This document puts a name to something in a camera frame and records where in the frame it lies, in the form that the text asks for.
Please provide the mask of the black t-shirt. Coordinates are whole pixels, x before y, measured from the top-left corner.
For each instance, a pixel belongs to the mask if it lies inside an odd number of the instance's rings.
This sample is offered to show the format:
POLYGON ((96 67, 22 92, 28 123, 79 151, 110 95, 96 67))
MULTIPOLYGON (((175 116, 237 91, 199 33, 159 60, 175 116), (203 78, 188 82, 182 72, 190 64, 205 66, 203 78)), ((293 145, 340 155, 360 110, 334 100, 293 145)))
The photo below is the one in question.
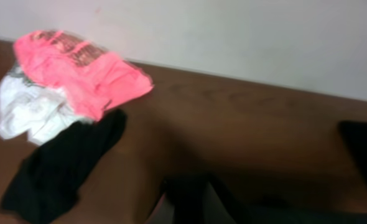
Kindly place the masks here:
POLYGON ((367 214, 246 205, 214 175, 168 177, 146 223, 367 224, 367 214))

